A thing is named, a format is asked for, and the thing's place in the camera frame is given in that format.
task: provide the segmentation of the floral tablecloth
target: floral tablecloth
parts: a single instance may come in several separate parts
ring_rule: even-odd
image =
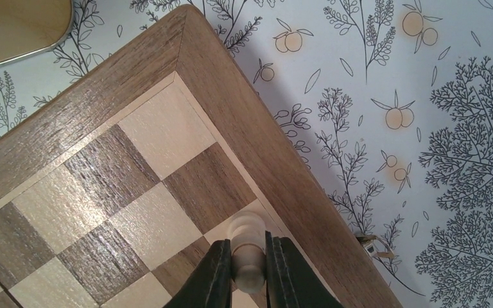
[[[0,67],[0,136],[186,3],[394,249],[374,262],[405,307],[493,307],[493,0],[78,0],[61,46]]]

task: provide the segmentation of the wooden chessboard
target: wooden chessboard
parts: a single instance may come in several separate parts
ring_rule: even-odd
[[[0,139],[0,307],[162,307],[241,210],[346,307],[399,307],[210,26],[178,8]]]

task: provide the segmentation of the chessboard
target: chessboard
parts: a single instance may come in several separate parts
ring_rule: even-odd
[[[0,139],[0,307],[162,307],[245,210],[346,307],[399,307],[212,29],[178,8]]]

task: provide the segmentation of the chessboard frame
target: chessboard frame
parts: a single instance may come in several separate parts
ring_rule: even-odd
[[[167,14],[0,139],[0,202],[132,101],[149,98],[156,84],[174,82],[175,75],[341,303],[346,307],[400,307],[194,6],[181,6]]]

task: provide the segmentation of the light wooden chess piece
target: light wooden chess piece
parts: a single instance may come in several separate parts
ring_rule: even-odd
[[[232,278],[245,293],[260,292],[265,275],[265,223],[256,213],[238,212],[228,227],[231,239]]]

